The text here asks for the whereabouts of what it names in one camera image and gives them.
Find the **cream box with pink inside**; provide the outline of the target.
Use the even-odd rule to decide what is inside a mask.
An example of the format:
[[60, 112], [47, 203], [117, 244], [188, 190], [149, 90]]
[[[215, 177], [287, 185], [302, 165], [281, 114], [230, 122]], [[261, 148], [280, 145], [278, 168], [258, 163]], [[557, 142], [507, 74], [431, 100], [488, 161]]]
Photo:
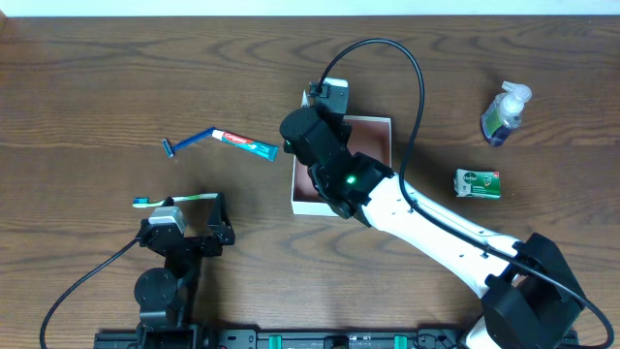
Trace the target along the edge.
[[[352, 134], [348, 141], [349, 150], [369, 155], [380, 160], [388, 167], [392, 166], [391, 156], [391, 119], [378, 116], [345, 115], [343, 118], [352, 126]], [[293, 179], [291, 205], [294, 215], [336, 217], [328, 204], [322, 201], [314, 187], [308, 168], [296, 157], [293, 160]]]

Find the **green Dettol soap box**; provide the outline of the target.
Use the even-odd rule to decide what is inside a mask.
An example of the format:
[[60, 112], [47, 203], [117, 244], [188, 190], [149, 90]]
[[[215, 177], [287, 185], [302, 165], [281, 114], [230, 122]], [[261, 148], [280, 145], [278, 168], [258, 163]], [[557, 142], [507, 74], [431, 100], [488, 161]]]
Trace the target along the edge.
[[499, 172], [480, 172], [457, 169], [454, 175], [454, 191], [459, 198], [499, 200], [501, 181]]

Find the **clear blue soap pump bottle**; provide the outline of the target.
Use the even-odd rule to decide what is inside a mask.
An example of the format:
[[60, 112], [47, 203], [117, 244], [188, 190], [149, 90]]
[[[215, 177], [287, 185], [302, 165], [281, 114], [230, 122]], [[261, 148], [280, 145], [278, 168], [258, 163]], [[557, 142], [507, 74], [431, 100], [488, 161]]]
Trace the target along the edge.
[[504, 81], [502, 89], [480, 117], [483, 137], [491, 146], [502, 145], [521, 126], [525, 104], [532, 98], [532, 90], [524, 84]]

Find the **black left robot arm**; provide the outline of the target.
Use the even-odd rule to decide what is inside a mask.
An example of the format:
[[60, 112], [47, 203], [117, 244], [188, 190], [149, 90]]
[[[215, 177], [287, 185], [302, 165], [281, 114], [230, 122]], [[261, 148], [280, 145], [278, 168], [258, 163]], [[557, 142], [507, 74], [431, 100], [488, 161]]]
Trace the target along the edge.
[[145, 271], [134, 295], [139, 304], [138, 348], [207, 348], [213, 340], [191, 322], [204, 258], [218, 257], [234, 244], [235, 233], [222, 193], [204, 194], [213, 203], [206, 233], [185, 235], [187, 221], [175, 199], [168, 197], [140, 222], [139, 246], [165, 259], [161, 268]]

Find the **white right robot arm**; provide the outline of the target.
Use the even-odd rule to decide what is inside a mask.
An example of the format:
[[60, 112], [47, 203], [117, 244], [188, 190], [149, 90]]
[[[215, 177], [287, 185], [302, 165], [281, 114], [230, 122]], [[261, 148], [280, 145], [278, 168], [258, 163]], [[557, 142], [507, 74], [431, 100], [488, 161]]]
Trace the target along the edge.
[[487, 230], [421, 195], [395, 171], [347, 147], [352, 127], [306, 107], [280, 125], [285, 149], [306, 166], [338, 216], [392, 234], [446, 267], [481, 300], [466, 348], [559, 348], [583, 311], [584, 294], [558, 246]]

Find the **green white toothbrush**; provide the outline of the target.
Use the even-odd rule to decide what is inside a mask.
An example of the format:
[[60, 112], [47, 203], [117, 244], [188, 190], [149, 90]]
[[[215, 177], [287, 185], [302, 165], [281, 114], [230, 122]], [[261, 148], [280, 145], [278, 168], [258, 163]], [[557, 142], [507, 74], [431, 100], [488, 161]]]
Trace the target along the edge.
[[[205, 193], [205, 194], [190, 195], [190, 196], [170, 197], [170, 199], [174, 203], [191, 202], [191, 201], [197, 201], [197, 200], [214, 200], [216, 198], [217, 198], [216, 193]], [[164, 199], [164, 200], [155, 202], [155, 201], [151, 201], [147, 197], [138, 197], [138, 198], [134, 198], [132, 207], [134, 208], [157, 207], [157, 206], [162, 206], [166, 201], [167, 200]]]

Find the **Colgate toothpaste tube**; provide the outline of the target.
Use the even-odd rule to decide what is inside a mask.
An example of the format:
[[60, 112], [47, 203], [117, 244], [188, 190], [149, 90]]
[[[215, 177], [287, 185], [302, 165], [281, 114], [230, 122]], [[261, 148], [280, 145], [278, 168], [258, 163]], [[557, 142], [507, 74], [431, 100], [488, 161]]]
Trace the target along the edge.
[[211, 133], [214, 139], [217, 139], [223, 143], [227, 143], [255, 155], [258, 155], [268, 161], [273, 161], [278, 152], [278, 147], [269, 143], [262, 143], [252, 139], [239, 136], [238, 134], [231, 133], [224, 130], [214, 129]]

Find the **blue disposable razor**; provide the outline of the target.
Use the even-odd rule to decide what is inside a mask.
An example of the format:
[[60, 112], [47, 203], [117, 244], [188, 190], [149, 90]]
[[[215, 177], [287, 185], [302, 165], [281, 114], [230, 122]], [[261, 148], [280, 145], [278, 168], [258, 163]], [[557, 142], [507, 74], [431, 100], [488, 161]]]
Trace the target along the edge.
[[169, 158], [173, 158], [178, 150], [183, 149], [193, 143], [197, 143], [205, 138], [210, 137], [214, 130], [215, 130], [214, 127], [207, 128], [176, 144], [172, 144], [168, 139], [163, 139], [162, 140], [163, 149], [165, 150], [166, 155]]

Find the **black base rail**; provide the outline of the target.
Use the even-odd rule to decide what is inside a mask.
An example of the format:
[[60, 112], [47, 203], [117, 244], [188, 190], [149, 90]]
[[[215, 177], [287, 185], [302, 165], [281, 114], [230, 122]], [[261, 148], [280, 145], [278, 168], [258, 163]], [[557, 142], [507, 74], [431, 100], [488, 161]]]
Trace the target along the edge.
[[463, 348], [456, 329], [410, 332], [268, 332], [255, 329], [213, 330], [200, 325], [133, 331], [102, 331], [94, 349], [447, 349]]

